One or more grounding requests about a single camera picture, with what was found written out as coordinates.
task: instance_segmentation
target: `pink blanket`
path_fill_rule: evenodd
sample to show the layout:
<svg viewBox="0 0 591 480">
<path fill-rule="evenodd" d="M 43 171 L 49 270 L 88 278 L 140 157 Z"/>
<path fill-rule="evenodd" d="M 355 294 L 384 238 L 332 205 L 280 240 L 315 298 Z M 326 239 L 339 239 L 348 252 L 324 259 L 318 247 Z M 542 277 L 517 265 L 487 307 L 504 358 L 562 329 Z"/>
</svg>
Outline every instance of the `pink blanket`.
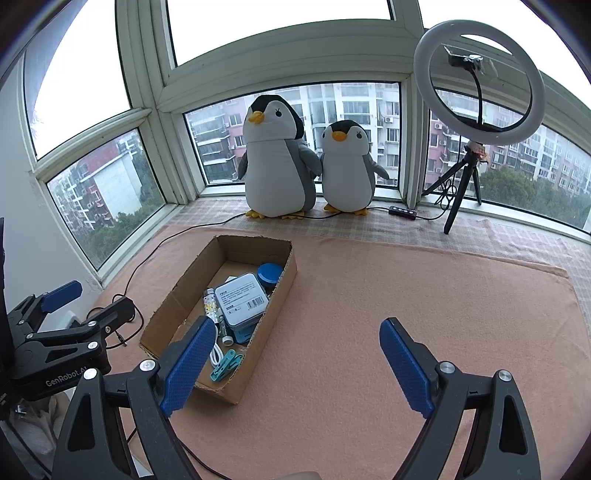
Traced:
<svg viewBox="0 0 591 480">
<path fill-rule="evenodd" d="M 131 270 L 179 230 L 160 232 L 98 304 L 123 292 Z M 165 243 L 140 267 L 128 296 L 146 319 L 222 232 L 254 235 L 198 229 Z M 379 347 L 379 324 L 396 316 L 437 359 L 464 372 L 511 371 L 530 415 L 542 477 L 561 477 L 591 430 L 589 341 L 564 270 L 419 247 L 267 235 L 292 240 L 298 274 L 241 403 L 194 392 L 171 418 L 203 461 L 236 479 L 305 470 L 324 480 L 391 479 L 423 425 Z M 126 325 L 124 336 L 136 325 Z M 109 352 L 113 372 L 146 357 L 138 337 Z M 464 415 L 442 479 L 456 473 L 472 417 Z M 124 420 L 131 431 L 131 416 Z M 132 445 L 141 457 L 139 441 Z"/>
</svg>

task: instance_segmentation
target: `teal clothespin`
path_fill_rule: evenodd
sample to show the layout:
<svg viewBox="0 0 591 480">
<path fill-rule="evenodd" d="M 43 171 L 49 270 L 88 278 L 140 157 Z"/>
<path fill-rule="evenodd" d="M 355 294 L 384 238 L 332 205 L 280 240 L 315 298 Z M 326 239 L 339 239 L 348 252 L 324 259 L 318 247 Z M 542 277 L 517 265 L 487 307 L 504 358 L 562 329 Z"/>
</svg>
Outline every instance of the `teal clothespin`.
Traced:
<svg viewBox="0 0 591 480">
<path fill-rule="evenodd" d="M 244 355 L 237 355 L 235 350 L 228 350 L 226 355 L 223 356 L 219 365 L 213 369 L 213 372 L 209 374 L 209 378 L 211 378 L 214 382 L 220 381 L 222 378 L 229 375 L 233 370 L 237 369 L 243 358 Z"/>
</svg>

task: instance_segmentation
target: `white cable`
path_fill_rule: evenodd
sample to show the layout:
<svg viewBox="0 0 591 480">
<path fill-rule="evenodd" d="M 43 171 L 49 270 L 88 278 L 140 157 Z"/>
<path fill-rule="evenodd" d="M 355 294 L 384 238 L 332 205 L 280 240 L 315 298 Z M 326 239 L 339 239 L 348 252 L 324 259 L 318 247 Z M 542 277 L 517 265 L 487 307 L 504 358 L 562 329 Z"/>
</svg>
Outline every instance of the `white cable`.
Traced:
<svg viewBox="0 0 591 480">
<path fill-rule="evenodd" d="M 216 343 L 213 344 L 213 349 L 211 351 L 211 353 L 209 354 L 209 361 L 212 363 L 213 367 L 217 367 L 220 362 L 222 361 L 223 358 L 223 352 L 222 349 L 220 348 L 220 346 L 217 344 L 217 336 L 219 334 L 219 331 L 217 329 L 217 324 L 214 324 L 215 328 L 216 328 Z"/>
</svg>

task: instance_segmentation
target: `blue gripper pad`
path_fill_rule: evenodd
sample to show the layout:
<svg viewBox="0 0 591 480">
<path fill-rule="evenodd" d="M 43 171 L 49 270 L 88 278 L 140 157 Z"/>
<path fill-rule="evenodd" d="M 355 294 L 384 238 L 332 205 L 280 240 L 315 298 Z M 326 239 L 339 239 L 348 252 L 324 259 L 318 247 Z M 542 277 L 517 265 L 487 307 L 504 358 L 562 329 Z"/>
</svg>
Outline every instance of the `blue gripper pad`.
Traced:
<svg viewBox="0 0 591 480">
<path fill-rule="evenodd" d="M 166 377 L 160 409 L 167 417 L 175 410 L 183 408 L 215 341 L 216 327 L 211 319 L 207 319 Z"/>
<path fill-rule="evenodd" d="M 82 295 L 82 285 L 79 281 L 72 280 L 46 294 L 41 302 L 41 310 L 45 313 L 55 312 L 72 300 L 76 300 L 80 295 Z"/>
<path fill-rule="evenodd" d="M 428 419 L 435 410 L 429 393 L 429 382 L 389 320 L 384 320 L 379 328 L 379 344 L 408 404 Z"/>
</svg>

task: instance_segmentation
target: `small bottle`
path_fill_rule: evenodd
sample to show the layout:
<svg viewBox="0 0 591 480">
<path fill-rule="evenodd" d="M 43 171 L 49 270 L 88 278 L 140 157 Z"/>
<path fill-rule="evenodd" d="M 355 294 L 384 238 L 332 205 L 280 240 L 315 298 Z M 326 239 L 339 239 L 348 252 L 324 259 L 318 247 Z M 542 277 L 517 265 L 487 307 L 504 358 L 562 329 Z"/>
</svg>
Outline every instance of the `small bottle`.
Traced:
<svg viewBox="0 0 591 480">
<path fill-rule="evenodd" d="M 226 325 L 226 320 L 223 317 L 222 309 L 217 309 L 216 315 L 217 315 L 217 319 L 219 321 L 219 323 L 217 324 L 217 327 L 220 330 L 220 336 L 222 337 L 222 343 L 225 346 L 234 345 L 234 338 L 228 332 L 228 326 Z"/>
<path fill-rule="evenodd" d="M 215 291 L 213 288 L 208 288 L 203 291 L 203 307 L 205 308 L 205 315 L 213 320 L 213 323 L 218 324 L 217 318 L 217 302 Z"/>
</svg>

